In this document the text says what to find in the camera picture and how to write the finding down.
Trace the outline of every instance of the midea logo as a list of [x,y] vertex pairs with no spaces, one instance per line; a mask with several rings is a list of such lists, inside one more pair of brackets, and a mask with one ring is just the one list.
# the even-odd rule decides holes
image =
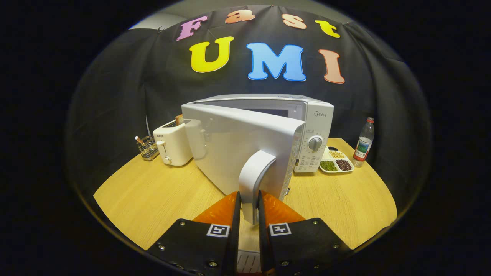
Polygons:
[[314,116],[316,116],[316,117],[317,116],[323,116],[323,117],[325,117],[326,115],[325,114],[322,114],[322,113],[320,113],[318,111],[316,111],[316,112],[314,112]]

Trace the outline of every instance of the white wall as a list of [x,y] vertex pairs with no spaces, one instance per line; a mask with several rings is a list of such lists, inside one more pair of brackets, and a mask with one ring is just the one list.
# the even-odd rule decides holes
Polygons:
[[158,29],[159,27],[161,27],[160,29],[167,29],[168,27],[175,25],[186,19],[187,18],[173,15],[173,14],[157,12],[143,19],[142,21],[138,22],[130,29],[135,29],[135,28]]

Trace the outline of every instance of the microwave door handle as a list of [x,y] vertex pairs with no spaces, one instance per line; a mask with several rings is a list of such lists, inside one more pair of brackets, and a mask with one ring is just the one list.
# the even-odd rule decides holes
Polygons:
[[242,167],[239,175],[239,192],[241,195],[242,211],[244,219],[256,225],[257,202],[259,195],[259,184],[266,171],[276,160],[276,156],[259,150],[254,153]]

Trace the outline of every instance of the yellow letter u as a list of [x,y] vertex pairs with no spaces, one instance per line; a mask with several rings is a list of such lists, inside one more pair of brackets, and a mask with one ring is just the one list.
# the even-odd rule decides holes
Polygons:
[[215,40],[218,44],[218,58],[212,62],[206,62],[205,51],[210,42],[194,44],[189,48],[191,51],[191,68],[198,73],[206,73],[220,69],[227,64],[230,57],[230,41],[232,36],[226,36]]

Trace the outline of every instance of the microwave control panel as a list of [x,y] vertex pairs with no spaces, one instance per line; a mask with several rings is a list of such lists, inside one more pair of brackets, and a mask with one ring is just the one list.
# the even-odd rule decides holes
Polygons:
[[306,124],[295,172],[315,172],[319,167],[331,129],[334,106],[328,103],[309,103]]

